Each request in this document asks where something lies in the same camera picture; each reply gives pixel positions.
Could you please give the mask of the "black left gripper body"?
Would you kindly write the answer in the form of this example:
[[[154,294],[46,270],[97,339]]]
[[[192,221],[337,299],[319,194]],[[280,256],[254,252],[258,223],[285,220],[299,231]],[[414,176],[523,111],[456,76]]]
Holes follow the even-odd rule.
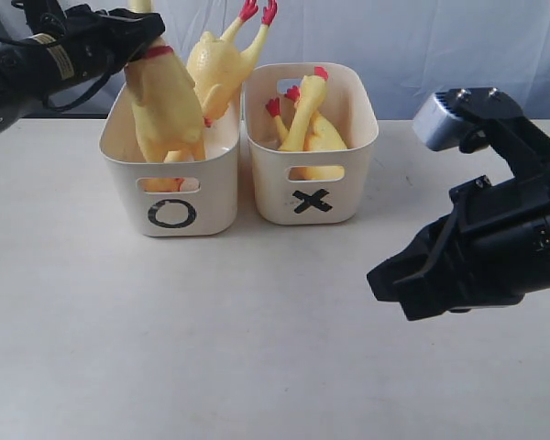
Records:
[[[80,82],[116,72],[133,56],[133,14],[125,8],[92,10],[87,4],[63,11],[60,43],[49,49],[61,79]]]

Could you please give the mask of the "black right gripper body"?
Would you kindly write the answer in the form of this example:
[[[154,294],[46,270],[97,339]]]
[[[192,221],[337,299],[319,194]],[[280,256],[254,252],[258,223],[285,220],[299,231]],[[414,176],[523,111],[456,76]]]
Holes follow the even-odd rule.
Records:
[[[449,195],[447,219],[499,285],[523,296],[550,289],[550,179],[468,182]]]

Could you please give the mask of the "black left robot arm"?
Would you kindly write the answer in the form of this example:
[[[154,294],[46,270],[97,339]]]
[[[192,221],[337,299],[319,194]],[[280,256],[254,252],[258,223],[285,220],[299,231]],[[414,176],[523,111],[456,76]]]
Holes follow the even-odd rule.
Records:
[[[144,58],[166,27],[156,12],[64,9],[57,1],[14,1],[31,31],[0,38],[0,134],[35,107],[63,113],[96,95],[131,61]]]

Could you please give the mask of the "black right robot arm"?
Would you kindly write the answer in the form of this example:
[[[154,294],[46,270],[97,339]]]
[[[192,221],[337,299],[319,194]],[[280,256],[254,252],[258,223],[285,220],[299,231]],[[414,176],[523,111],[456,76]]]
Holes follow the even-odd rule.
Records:
[[[550,289],[550,167],[497,185],[480,176],[449,197],[450,214],[368,272],[378,301],[398,303],[416,321],[512,306]]]

